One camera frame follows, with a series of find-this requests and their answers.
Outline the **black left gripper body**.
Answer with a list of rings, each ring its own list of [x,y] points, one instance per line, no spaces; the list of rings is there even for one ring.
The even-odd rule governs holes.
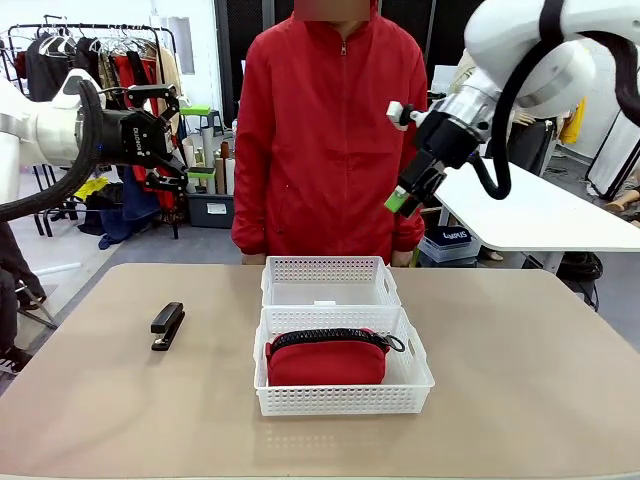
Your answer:
[[[102,112],[101,159],[121,165],[161,165],[173,158],[170,126],[144,109]]]

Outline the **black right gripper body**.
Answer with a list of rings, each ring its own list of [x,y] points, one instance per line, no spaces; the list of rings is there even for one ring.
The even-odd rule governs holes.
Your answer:
[[[405,130],[398,177],[398,201],[423,203],[434,196],[446,168],[459,169],[488,133],[488,121],[470,125],[438,110],[401,110],[398,128]]]

